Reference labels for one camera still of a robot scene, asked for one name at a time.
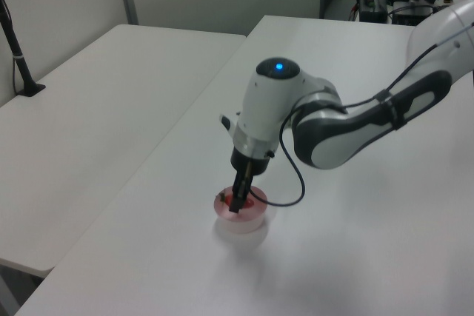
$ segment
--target wire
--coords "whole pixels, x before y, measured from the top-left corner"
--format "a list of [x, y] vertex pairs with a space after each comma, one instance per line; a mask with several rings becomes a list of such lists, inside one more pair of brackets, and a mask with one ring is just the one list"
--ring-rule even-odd
[[296, 200], [290, 202], [290, 203], [283, 203], [283, 204], [280, 204], [280, 203], [273, 203], [271, 201], [267, 201], [267, 200], [264, 200], [262, 198], [260, 198], [259, 196], [257, 196], [257, 194], [255, 194], [252, 189], [250, 189], [250, 194], [252, 194], [252, 196], [257, 199], [258, 201], [266, 204], [266, 205], [271, 205], [271, 206], [277, 206], [277, 207], [288, 207], [288, 206], [293, 206], [293, 205], [296, 205], [297, 203], [299, 203], [301, 200], [303, 200], [303, 197], [304, 197], [304, 193], [306, 192], [306, 186], [304, 185], [304, 179], [303, 179], [303, 176], [301, 175], [301, 172], [299, 171], [298, 167], [296, 166], [295, 164], [295, 161], [291, 158], [290, 154], [288, 153], [288, 150], [287, 148], [285, 147], [284, 145], [284, 142], [283, 142], [283, 131], [285, 129], [285, 127], [287, 126], [287, 123], [288, 121], [291, 119], [291, 117], [293, 115], [295, 115], [298, 111], [301, 111], [303, 109], [304, 105], [301, 106], [301, 107], [298, 107], [297, 109], [294, 109], [294, 110], [291, 110], [291, 112], [287, 115], [286, 118], [284, 118], [283, 120], [283, 123], [281, 124], [280, 126], [280, 145], [281, 145], [281, 149], [283, 150], [284, 154], [287, 156], [288, 158], [288, 161], [291, 163], [293, 169], [295, 170], [298, 178], [299, 178], [299, 182], [301, 184], [301, 195], [299, 196], [299, 198], [297, 198]]
[[403, 11], [403, 10], [409, 10], [409, 9], [414, 9], [416, 7], [428, 7], [430, 8], [431, 10], [435, 10], [435, 7], [432, 6], [432, 5], [428, 5], [428, 4], [423, 4], [423, 5], [408, 5], [406, 7], [399, 7], [398, 9], [394, 9], [392, 11], [390, 11], [389, 13], [387, 13], [388, 16], [392, 15], [392, 14], [395, 14], [395, 13], [398, 13], [399, 11]]
[[13, 79], [12, 79], [12, 82], [13, 82], [13, 92], [15, 93], [15, 96], [17, 96], [17, 95], [18, 95], [18, 92], [16, 91], [16, 85], [15, 85], [15, 59], [12, 58], [12, 60], [13, 60], [13, 66], [12, 66], [12, 67], [13, 67], [13, 70], [12, 70], [12, 72], [13, 72]]
[[441, 40], [440, 42], [434, 44], [433, 46], [429, 47], [427, 50], [425, 50], [421, 55], [419, 55], [415, 61], [413, 61], [407, 68], [405, 68], [405, 70], [398, 76], [398, 78], [393, 81], [393, 83], [387, 88], [387, 90], [391, 90], [403, 77], [405, 77], [405, 75], [411, 71], [412, 68], [414, 68], [414, 66], [420, 62], [420, 60], [423, 59], [423, 57], [425, 57], [428, 53], [430, 53], [431, 51], [433, 51], [435, 48], [437, 47], [440, 47], [442, 44], [445, 44], [446, 42], [448, 42], [449, 40], [455, 38], [457, 35], [460, 35], [462, 34], [464, 31], [468, 31], [471, 27], [474, 27], [474, 22], [472, 24], [469, 24], [467, 25], [466, 27], [463, 27], [461, 30], [459, 31], [456, 31], [455, 33], [453, 33], [451, 36], [448, 36], [446, 37], [444, 40]]

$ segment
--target black cable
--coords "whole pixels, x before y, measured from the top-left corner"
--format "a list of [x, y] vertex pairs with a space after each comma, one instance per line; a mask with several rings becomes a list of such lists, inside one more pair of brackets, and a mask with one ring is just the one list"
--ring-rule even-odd
[[13, 72], [13, 92], [15, 93], [15, 96], [17, 96], [18, 92], [16, 91], [16, 85], [15, 85], [15, 59], [12, 58], [12, 60], [13, 60], [13, 70], [12, 70], [12, 72]]
[[403, 10], [409, 10], [409, 9], [413, 9], [415, 7], [429, 7], [431, 10], [433, 10], [433, 12], [435, 11], [435, 7], [432, 6], [432, 5], [428, 5], [428, 4], [423, 4], [423, 5], [408, 5], [406, 7], [400, 7], [398, 9], [394, 9], [392, 11], [390, 11], [389, 13], [387, 13], [388, 16], [392, 15], [392, 14], [395, 14], [395, 13], [398, 13], [399, 11], [403, 11]]
[[288, 206], [292, 206], [292, 205], [296, 205], [297, 203], [299, 203], [301, 200], [303, 200], [303, 197], [304, 197], [304, 193], [306, 192], [306, 186], [304, 185], [304, 179], [303, 179], [303, 176], [301, 175], [301, 172], [299, 171], [298, 167], [296, 166], [295, 164], [295, 161], [291, 158], [290, 154], [288, 153], [288, 150], [287, 148], [285, 147], [284, 145], [284, 142], [283, 142], [283, 131], [285, 129], [285, 127], [287, 126], [287, 123], [288, 121], [291, 119], [291, 117], [293, 115], [295, 115], [298, 111], [302, 110], [304, 106], [301, 106], [297, 109], [294, 109], [294, 110], [291, 110], [291, 112], [288, 114], [288, 116], [286, 118], [284, 118], [283, 120], [283, 123], [281, 124], [280, 126], [280, 145], [281, 145], [281, 149], [283, 150], [284, 154], [287, 156], [288, 158], [288, 161], [290, 161], [291, 165], [293, 166], [293, 169], [295, 170], [298, 178], [299, 178], [299, 181], [300, 181], [300, 184], [301, 184], [301, 195], [299, 196], [298, 199], [290, 202], [290, 203], [283, 203], [283, 204], [280, 204], [280, 203], [273, 203], [271, 201], [266, 201], [262, 198], [260, 198], [259, 196], [257, 196], [257, 194], [255, 194], [252, 189], [250, 189], [250, 194], [252, 194], [252, 196], [257, 199], [258, 201], [266, 204], [266, 205], [271, 205], [271, 206], [277, 206], [277, 207], [288, 207]]
[[424, 51], [421, 55], [419, 55], [415, 61], [413, 61], [407, 68], [405, 68], [405, 70], [397, 77], [397, 79], [395, 81], [392, 82], [391, 85], [388, 86], [387, 90], [391, 90], [403, 77], [405, 77], [407, 75], [407, 73], [409, 71], [411, 71], [412, 68], [414, 68], [414, 66], [420, 62], [420, 60], [423, 59], [423, 57], [425, 57], [428, 53], [430, 53], [431, 51], [433, 51], [438, 45], [437, 44], [434, 44], [433, 46], [431, 46], [430, 48], [428, 48], [426, 51]]
[[[5, 0], [1, 0], [1, 3], [3, 4], [5, 10], [7, 11], [8, 19], [10, 20], [10, 23], [13, 26], [13, 21], [12, 21], [12, 16], [10, 14], [10, 9], [8, 9], [7, 2]], [[15, 58], [12, 58], [13, 66], [12, 66], [12, 82], [13, 82], [13, 92], [15, 95], [18, 95], [18, 92], [16, 91], [16, 84], [15, 84]]]

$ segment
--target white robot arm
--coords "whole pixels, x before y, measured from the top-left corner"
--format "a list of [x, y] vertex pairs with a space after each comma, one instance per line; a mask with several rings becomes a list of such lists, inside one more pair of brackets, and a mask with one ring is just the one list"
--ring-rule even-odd
[[261, 62], [248, 84], [237, 125], [221, 117], [233, 137], [231, 163], [237, 171], [230, 211], [243, 206], [253, 176], [267, 168], [284, 128], [291, 127], [301, 161], [332, 169], [436, 105], [451, 85], [474, 70], [473, 26], [474, 0], [420, 23], [407, 48], [410, 65], [390, 87], [350, 113], [329, 81], [313, 78], [285, 58]]

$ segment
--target white table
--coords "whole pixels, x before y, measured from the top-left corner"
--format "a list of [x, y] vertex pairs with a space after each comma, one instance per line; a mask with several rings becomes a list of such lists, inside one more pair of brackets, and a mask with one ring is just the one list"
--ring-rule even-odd
[[46, 276], [243, 40], [121, 25], [4, 105], [0, 264]]
[[[307, 197], [269, 208], [257, 232], [215, 224], [214, 196], [234, 178], [218, 114], [241, 109], [260, 60], [291, 58], [354, 102], [404, 67], [394, 54], [412, 28], [382, 26], [264, 17], [18, 316], [467, 315], [472, 76], [344, 166], [300, 163]], [[254, 184], [273, 201], [300, 190], [281, 151]]]

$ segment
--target floor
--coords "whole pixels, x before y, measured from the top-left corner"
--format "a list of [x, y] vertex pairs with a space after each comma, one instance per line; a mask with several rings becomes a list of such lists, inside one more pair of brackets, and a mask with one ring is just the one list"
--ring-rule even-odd
[[348, 20], [356, 0], [324, 0], [324, 18], [329, 20]]

